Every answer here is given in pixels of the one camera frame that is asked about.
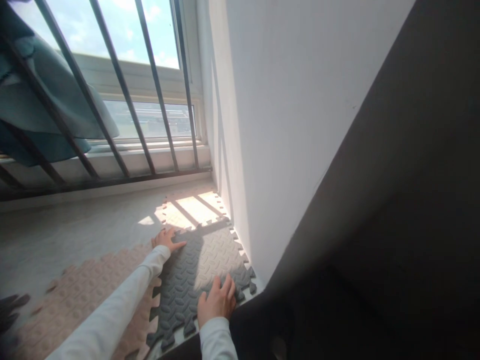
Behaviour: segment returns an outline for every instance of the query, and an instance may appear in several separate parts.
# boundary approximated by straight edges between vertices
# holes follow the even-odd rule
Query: right hand
[[[223,317],[230,320],[235,305],[237,305],[235,283],[230,274],[226,276],[221,288],[220,277],[215,276],[208,298],[207,293],[204,291],[198,299],[198,325],[200,329],[213,318]]]

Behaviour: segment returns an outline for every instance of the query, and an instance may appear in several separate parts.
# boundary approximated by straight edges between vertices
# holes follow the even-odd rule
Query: left hand
[[[156,248],[158,245],[163,245],[163,246],[166,246],[171,253],[173,253],[175,250],[180,249],[185,245],[187,245],[186,241],[172,242],[172,238],[174,236],[175,236],[175,229],[173,227],[168,231],[163,229],[157,234],[157,236],[151,239],[151,247]]]

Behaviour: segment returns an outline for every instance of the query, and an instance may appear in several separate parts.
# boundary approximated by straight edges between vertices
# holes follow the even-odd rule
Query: white long sleeve shirt
[[[47,360],[110,359],[154,277],[170,257],[168,247],[155,247],[130,276],[54,351]],[[237,359],[224,317],[209,320],[200,330],[204,360]]]

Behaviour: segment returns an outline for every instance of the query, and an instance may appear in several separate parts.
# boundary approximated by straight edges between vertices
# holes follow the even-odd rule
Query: white wall
[[[414,0],[198,0],[214,179],[271,278]]]

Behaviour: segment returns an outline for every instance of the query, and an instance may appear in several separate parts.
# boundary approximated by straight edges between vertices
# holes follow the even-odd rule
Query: concrete floor
[[[211,180],[198,180],[3,213],[0,299],[13,294],[31,296],[30,302],[19,310],[20,317],[6,338],[26,323],[48,284],[59,278],[64,269],[150,242],[163,226],[156,211],[162,208],[165,196],[194,187],[215,188]],[[252,298],[248,291],[245,296],[247,300]]]

